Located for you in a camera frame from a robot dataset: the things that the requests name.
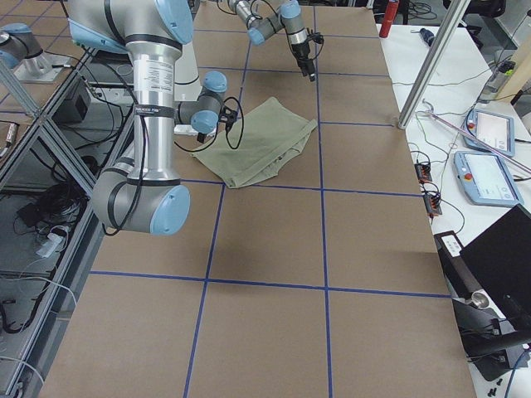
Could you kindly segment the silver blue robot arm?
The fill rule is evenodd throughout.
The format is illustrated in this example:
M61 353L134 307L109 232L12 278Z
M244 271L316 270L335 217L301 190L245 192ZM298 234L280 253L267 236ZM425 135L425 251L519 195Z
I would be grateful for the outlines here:
M238 16L246 25L247 34L255 46L264 44L275 34L284 32L291 55L295 58L302 76L308 77L311 82L316 79L314 60L320 51L312 56L313 43L322 46L324 36L314 32L304 23L302 7L298 1L283 1L277 8L270 3L264 4L272 13L268 17L262 16L254 4L256 1L226 1L230 13Z
M205 74L192 101L175 98L175 66L192 54L193 21L185 1L71 1L72 39L81 46L126 54L133 67L134 141L98 177L92 206L114 233L172 235L185 223L190 192L173 165L173 136L188 124L203 141L236 111L225 104L227 78Z

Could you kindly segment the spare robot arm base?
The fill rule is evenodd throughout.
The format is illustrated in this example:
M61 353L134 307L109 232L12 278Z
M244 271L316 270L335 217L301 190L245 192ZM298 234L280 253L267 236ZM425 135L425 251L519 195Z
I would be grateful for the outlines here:
M1 27L1 60L22 82L50 83L71 66L69 56L44 52L32 29L20 22Z

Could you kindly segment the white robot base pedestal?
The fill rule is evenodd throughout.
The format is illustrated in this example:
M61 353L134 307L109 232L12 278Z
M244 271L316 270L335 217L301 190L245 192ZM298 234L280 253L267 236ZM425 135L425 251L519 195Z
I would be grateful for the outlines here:
M213 134L226 91L227 78L219 71L208 71L200 80L193 43L183 44L174 70L174 119L178 132Z

